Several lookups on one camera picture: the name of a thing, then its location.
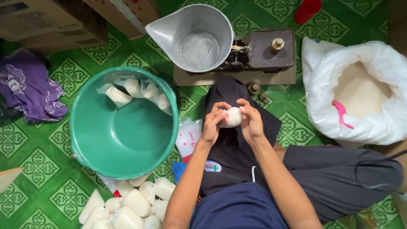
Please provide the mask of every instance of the drawstring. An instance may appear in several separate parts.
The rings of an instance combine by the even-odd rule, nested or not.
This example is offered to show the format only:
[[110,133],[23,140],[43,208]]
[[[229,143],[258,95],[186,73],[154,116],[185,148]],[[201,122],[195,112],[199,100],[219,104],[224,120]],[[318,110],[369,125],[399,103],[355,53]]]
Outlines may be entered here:
[[255,166],[252,167],[252,178],[253,178],[253,182],[256,182],[256,180],[254,179],[254,168],[255,168]]
[[354,173],[353,173],[354,176],[355,176],[356,182],[357,182],[360,186],[362,186],[362,187],[364,187],[364,188],[366,188],[366,189],[375,189],[375,188],[382,187],[382,186],[389,186],[389,187],[391,187],[392,189],[398,188],[398,187],[392,187],[392,186],[391,186],[390,184],[388,184],[388,183],[382,183],[382,184],[373,185],[373,186],[364,185],[364,184],[360,183],[359,180],[357,179],[357,169],[358,169],[358,167],[359,167],[360,165],[362,165],[362,164],[380,163],[380,162],[384,162],[384,161],[391,161],[391,160],[395,159],[396,157],[402,156],[402,155],[404,155],[404,154],[407,154],[407,149],[405,149],[405,150],[403,150],[403,151],[401,151],[401,152],[399,152],[399,153],[396,153],[395,155],[390,156],[390,157],[385,158],[385,159],[359,161],[358,163],[356,163],[356,165],[355,165],[355,170],[354,170]]

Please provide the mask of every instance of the white dough ball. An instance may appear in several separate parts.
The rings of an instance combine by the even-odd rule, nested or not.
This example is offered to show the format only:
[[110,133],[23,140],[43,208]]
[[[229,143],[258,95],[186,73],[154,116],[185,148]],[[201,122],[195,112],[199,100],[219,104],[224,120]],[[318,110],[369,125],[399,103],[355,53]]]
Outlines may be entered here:
[[226,111],[228,114],[228,121],[221,121],[221,128],[233,128],[237,127],[242,123],[243,117],[240,109],[238,107],[232,107]]

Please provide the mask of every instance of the wooden base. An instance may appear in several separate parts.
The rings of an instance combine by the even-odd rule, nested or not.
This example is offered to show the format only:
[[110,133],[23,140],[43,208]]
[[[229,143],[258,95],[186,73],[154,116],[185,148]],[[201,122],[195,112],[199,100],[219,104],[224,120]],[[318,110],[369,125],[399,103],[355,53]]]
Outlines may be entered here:
[[262,71],[241,71],[238,73],[216,72],[190,75],[187,71],[174,64],[174,84],[177,86],[213,85],[219,77],[233,76],[243,84],[256,82],[260,85],[295,84],[295,64],[287,71],[264,73]]

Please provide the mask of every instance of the person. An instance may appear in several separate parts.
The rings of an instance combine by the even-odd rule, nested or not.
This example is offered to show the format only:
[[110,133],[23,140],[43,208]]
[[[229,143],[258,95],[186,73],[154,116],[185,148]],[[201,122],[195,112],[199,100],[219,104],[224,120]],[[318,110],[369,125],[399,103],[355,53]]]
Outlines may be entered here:
[[[170,198],[163,229],[321,229],[382,200],[403,182],[401,164],[379,161],[386,157],[374,150],[275,150],[282,122],[234,78],[218,80],[205,105],[201,138]],[[241,125],[219,128],[228,119],[224,109],[232,106],[241,110]],[[356,180],[355,165],[362,161]]]

